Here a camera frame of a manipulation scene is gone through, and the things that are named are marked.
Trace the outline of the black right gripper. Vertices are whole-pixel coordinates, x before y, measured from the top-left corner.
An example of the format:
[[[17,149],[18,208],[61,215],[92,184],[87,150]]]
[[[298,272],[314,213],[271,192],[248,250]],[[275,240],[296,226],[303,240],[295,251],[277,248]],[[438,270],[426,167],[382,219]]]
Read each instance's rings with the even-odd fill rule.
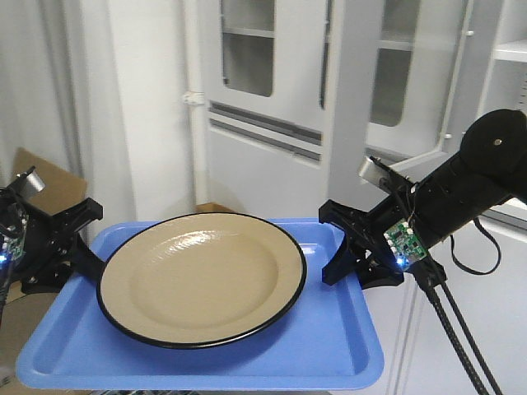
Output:
[[[319,208],[319,223],[339,228],[346,236],[335,255],[322,269],[322,282],[335,285],[350,273],[350,254],[354,256],[352,271],[363,288],[398,286],[406,272],[414,276],[421,288],[434,288],[445,282],[441,265],[430,257],[422,238],[411,222],[410,191],[412,183],[390,170],[380,181],[389,196],[369,211],[345,206],[329,199]],[[400,220],[406,220],[427,250],[427,256],[402,271],[395,262],[384,233]]]

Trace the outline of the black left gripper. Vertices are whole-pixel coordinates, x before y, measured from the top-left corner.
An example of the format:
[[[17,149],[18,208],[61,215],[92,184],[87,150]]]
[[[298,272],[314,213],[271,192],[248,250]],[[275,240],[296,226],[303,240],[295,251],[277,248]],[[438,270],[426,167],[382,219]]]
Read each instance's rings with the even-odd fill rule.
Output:
[[[13,188],[1,189],[1,235],[25,237],[24,253],[14,262],[1,263],[1,278],[11,266],[10,280],[21,283],[27,295],[58,293],[78,272],[98,281],[105,268],[82,239],[81,230],[103,218],[103,207],[91,197],[49,215],[25,201]]]

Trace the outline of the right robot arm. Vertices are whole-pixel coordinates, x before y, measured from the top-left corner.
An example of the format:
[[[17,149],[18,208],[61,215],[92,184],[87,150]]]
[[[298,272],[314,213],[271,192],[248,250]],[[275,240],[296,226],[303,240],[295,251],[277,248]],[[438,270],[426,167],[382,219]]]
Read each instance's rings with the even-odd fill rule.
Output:
[[[369,211],[333,200],[319,209],[320,222],[344,233],[322,281],[332,286],[354,273],[364,288],[396,286],[429,248],[467,222],[511,198],[526,200],[526,116],[511,109],[483,115],[459,151],[419,182],[373,156],[361,175],[388,196]]]

